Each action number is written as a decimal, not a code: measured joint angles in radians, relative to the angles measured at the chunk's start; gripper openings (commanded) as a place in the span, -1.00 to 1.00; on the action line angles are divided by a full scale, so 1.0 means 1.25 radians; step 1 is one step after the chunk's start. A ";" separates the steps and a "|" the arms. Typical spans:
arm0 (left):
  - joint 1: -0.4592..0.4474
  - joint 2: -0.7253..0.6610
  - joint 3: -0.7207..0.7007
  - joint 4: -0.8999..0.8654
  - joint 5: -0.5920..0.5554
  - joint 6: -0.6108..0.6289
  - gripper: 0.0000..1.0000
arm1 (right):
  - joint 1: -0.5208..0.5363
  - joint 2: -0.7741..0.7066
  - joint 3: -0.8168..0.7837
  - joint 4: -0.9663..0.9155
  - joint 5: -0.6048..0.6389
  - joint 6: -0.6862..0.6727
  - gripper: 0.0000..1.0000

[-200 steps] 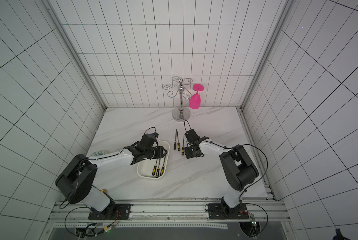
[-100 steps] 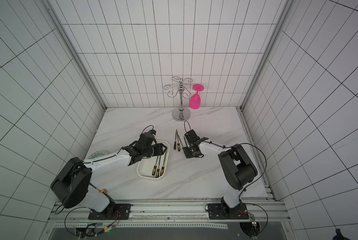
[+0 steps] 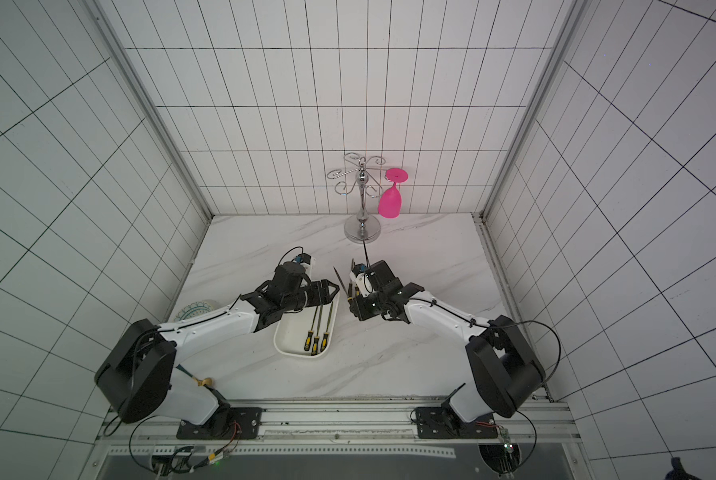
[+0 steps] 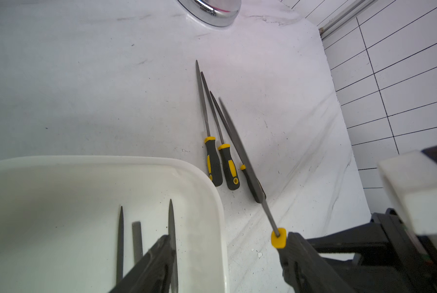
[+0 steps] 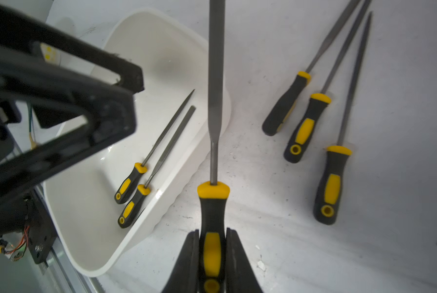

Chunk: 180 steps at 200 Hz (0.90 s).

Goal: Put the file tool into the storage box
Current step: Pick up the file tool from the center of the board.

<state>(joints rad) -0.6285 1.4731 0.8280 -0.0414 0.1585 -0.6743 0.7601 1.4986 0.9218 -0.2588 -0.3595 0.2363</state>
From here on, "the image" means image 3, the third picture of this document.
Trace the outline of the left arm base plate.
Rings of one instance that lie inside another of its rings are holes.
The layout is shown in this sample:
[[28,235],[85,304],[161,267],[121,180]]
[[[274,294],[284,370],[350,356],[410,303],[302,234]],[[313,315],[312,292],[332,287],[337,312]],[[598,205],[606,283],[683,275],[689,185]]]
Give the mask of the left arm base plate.
[[181,421],[177,431],[180,440],[230,441],[232,438],[253,440],[258,437],[263,409],[221,406],[203,425]]

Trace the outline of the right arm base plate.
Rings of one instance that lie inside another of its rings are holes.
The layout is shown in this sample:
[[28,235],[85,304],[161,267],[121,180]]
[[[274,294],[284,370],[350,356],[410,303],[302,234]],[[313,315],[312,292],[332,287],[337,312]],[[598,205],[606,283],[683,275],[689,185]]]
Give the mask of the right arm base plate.
[[463,422],[448,407],[417,407],[410,414],[417,436],[427,440],[497,439],[498,428],[486,416],[480,422]]

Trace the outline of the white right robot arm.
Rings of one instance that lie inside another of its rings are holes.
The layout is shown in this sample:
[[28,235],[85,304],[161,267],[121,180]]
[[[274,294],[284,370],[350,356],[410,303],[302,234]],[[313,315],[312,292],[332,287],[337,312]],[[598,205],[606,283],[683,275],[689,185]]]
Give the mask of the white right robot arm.
[[360,321],[400,321],[464,348],[470,377],[444,403],[463,423],[489,414],[510,418],[547,381],[517,322],[504,315],[486,320],[457,309],[416,283],[403,283],[385,261],[354,263],[348,292],[349,309]]

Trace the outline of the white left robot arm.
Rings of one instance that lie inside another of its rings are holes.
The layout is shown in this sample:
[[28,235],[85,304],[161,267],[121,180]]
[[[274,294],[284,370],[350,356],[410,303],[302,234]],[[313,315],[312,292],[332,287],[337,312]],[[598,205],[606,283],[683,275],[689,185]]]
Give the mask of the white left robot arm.
[[307,263],[287,261],[273,278],[230,305],[192,319],[142,319],[118,340],[95,375],[96,386],[127,424],[152,415],[206,425],[230,408],[213,386],[179,369],[188,358],[232,338],[262,331],[284,315],[333,302],[340,286],[312,280]]

